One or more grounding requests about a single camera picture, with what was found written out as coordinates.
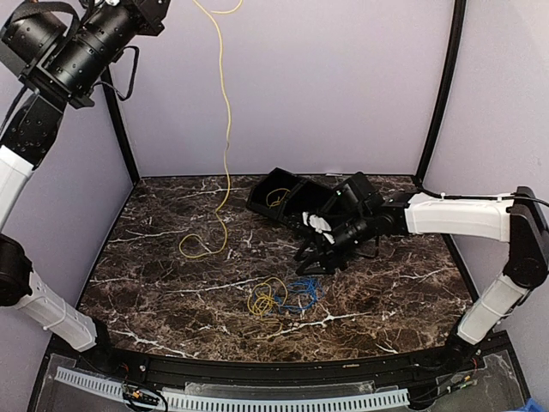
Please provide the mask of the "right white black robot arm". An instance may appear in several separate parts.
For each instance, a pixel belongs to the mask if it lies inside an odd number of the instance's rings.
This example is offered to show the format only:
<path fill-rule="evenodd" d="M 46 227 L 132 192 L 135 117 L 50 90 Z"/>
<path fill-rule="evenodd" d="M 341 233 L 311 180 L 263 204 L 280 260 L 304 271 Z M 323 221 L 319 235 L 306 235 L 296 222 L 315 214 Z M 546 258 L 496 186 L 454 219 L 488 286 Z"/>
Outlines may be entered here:
<path fill-rule="evenodd" d="M 332 274 L 345 266 L 357 245 L 386 235 L 440 233 L 508 244 L 502 272 L 462 315 L 438 352 L 438 365 L 454 373 L 490 330 L 546 281 L 548 224 L 541 205 L 526 186 L 493 196 L 420 189 L 383 197 L 363 173 L 355 173 L 334 188 L 324 205 L 302 213 L 309 236 L 295 255 L 297 272 Z"/>

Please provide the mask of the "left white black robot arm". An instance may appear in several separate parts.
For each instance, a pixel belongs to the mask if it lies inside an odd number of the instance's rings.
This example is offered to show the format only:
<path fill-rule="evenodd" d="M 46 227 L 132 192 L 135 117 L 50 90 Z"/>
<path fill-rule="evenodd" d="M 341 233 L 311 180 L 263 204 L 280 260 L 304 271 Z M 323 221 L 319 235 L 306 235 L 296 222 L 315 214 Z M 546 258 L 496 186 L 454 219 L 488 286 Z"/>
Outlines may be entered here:
<path fill-rule="evenodd" d="M 91 107 L 108 66 L 136 36 L 158 36 L 167 1 L 87 1 L 79 16 L 61 1 L 24 1 L 1 28 L 1 62 L 21 82 L 1 127 L 1 221 L 57 138 L 68 106 Z M 1 237 L 1 304 L 26 313 L 103 374 L 121 367 L 106 327 L 77 311 L 40 278 L 14 239 Z"/>

